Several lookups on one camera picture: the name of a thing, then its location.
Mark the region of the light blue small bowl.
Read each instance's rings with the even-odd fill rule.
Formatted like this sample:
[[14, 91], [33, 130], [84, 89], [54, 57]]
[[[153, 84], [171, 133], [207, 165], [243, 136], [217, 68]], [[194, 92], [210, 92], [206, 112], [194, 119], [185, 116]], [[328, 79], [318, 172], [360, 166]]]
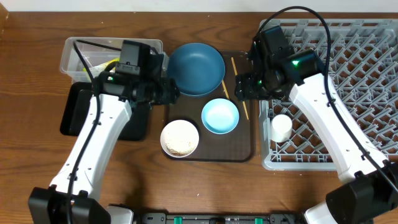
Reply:
[[230, 133], [239, 123], [237, 106], [224, 98], [209, 101], [202, 109], [204, 127], [214, 134]]

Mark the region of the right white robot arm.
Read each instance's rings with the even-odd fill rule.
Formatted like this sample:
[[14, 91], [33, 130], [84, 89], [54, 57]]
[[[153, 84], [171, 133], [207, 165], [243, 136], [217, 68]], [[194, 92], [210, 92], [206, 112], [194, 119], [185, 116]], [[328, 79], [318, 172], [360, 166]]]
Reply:
[[253, 70], [236, 77], [238, 100], [289, 99], [328, 150], [341, 186], [304, 213], [307, 223], [366, 223], [397, 208], [397, 164], [376, 149], [336, 94], [328, 62], [295, 52], [279, 26], [258, 32]]

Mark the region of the dark blue bowl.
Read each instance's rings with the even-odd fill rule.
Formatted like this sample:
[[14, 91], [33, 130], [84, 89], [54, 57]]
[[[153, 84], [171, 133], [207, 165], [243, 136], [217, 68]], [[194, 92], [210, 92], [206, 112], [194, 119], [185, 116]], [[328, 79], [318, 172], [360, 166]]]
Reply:
[[177, 48], [169, 58], [167, 76], [173, 78], [184, 95], [204, 96], [217, 89], [226, 66], [214, 47], [189, 43]]

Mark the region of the yellow white snack wrapper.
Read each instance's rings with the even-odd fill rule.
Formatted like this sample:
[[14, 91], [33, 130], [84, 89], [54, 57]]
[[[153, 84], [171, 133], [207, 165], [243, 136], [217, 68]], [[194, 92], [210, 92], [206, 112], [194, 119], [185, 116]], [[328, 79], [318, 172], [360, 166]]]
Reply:
[[118, 62], [118, 61], [119, 61], [119, 57], [118, 57], [118, 58], [114, 58], [113, 60], [107, 61], [107, 62], [105, 62], [105, 63], [99, 64], [99, 65], [94, 66], [94, 67], [90, 67], [90, 71], [91, 71], [93, 77], [96, 77], [96, 76], [98, 76], [102, 71], [104, 71], [105, 68], [106, 68], [109, 64], [111, 64], [111, 63], [113, 63], [113, 62]]

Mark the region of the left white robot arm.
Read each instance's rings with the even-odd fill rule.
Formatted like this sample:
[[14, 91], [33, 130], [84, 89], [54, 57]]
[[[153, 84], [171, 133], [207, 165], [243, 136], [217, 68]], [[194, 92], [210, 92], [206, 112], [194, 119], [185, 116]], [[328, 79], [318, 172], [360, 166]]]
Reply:
[[142, 42], [124, 40], [119, 60], [98, 76], [86, 72], [93, 96], [76, 143], [48, 188], [32, 190], [34, 223], [135, 223], [123, 205], [99, 204], [104, 172], [116, 141], [138, 105], [170, 105], [180, 92], [163, 77], [164, 55]]

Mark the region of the white paper cup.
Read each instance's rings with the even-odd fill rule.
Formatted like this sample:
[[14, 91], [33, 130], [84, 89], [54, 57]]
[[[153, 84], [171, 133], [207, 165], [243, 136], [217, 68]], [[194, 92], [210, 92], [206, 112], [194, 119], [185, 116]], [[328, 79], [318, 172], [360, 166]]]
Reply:
[[292, 120], [285, 114], [278, 114], [271, 121], [271, 140], [286, 142], [292, 134]]

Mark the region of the white bowl with rice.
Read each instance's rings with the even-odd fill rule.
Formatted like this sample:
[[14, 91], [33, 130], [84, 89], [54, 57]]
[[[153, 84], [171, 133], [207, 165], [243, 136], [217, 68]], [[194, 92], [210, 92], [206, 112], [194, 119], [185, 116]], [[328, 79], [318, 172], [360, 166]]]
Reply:
[[198, 147], [199, 140], [197, 128], [183, 119], [170, 122], [160, 134], [163, 151], [173, 158], [183, 158], [192, 154]]

